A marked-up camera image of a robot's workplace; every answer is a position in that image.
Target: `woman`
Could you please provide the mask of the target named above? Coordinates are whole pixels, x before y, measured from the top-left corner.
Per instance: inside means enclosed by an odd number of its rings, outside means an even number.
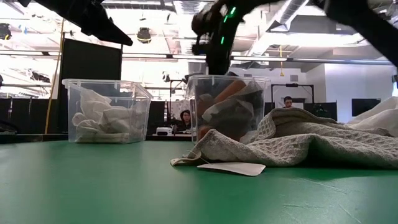
[[[191,112],[185,110],[180,113],[181,121],[177,124],[177,131],[191,130]]]

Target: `computer screen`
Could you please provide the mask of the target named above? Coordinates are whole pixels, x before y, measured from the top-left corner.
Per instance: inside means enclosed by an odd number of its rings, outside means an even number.
[[[353,116],[358,116],[373,109],[380,102],[380,99],[352,99]]]
[[[304,110],[320,118],[331,118],[337,121],[337,103],[304,103]]]

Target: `white towel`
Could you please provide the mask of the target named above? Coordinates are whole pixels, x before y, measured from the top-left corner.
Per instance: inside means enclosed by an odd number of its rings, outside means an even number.
[[[384,128],[394,137],[398,137],[398,97],[384,100],[373,109],[355,117],[347,126],[359,130]]]
[[[145,138],[147,101],[130,108],[111,106],[111,99],[91,90],[81,91],[81,110],[72,118],[76,142],[129,143]]]

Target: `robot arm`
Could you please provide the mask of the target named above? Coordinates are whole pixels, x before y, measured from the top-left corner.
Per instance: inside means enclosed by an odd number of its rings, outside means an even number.
[[[236,29],[242,18],[255,7],[279,0],[219,0],[210,10],[201,11],[192,20],[192,30],[198,35],[192,46],[195,55],[205,54],[209,74],[224,75],[230,65],[230,55]],[[367,0],[312,0],[326,15],[341,24],[351,26],[380,53],[398,67],[398,30],[373,12]],[[220,13],[222,5],[228,13]],[[200,43],[207,36],[206,44]]]
[[[27,7],[30,0],[18,0],[21,5]],[[47,9],[56,12],[66,20],[81,28],[82,33],[94,35],[99,40],[114,42],[124,45],[132,45],[132,40],[121,31],[101,5],[103,0],[35,0]]]

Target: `monitor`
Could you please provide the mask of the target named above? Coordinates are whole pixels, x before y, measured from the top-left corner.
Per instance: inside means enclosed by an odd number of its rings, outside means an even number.
[[[353,116],[358,116],[373,109],[380,102],[380,99],[352,99]]]

